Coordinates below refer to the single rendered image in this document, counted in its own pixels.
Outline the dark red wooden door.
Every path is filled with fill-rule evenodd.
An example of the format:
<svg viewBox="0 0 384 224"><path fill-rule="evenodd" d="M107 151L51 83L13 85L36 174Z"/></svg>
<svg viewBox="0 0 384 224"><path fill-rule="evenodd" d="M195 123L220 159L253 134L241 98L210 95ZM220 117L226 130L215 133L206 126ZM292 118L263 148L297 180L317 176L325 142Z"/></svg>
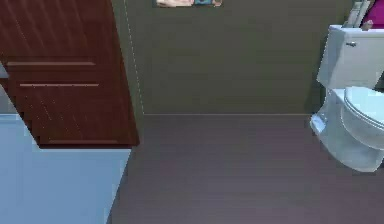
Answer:
<svg viewBox="0 0 384 224"><path fill-rule="evenodd" d="M138 145L112 0L0 0L0 64L39 148Z"/></svg>

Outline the framed wall picture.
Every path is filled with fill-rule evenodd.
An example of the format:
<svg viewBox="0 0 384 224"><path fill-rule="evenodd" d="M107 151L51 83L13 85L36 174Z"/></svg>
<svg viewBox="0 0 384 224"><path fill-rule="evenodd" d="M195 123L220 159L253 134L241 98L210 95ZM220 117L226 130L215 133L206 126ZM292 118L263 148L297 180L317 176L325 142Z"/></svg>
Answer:
<svg viewBox="0 0 384 224"><path fill-rule="evenodd" d="M155 0L159 7L192 7L192 6L213 6L219 7L223 0Z"/></svg>

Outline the white toilet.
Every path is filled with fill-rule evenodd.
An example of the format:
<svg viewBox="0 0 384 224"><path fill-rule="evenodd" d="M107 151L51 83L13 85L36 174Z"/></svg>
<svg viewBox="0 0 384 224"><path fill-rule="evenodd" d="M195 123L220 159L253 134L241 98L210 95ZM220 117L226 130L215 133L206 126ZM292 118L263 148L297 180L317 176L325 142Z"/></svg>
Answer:
<svg viewBox="0 0 384 224"><path fill-rule="evenodd" d="M384 161L384 29L331 25L317 73L324 103L310 127L340 163L374 172Z"/></svg>

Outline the magenta box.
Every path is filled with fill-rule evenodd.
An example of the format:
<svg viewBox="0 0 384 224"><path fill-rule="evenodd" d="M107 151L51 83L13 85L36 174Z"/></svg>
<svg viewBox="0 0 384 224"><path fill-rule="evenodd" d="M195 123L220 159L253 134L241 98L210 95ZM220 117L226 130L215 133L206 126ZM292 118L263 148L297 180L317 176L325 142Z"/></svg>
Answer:
<svg viewBox="0 0 384 224"><path fill-rule="evenodd" d="M384 29L384 0L375 0L367 10L363 23L371 20L373 29Z"/></svg>

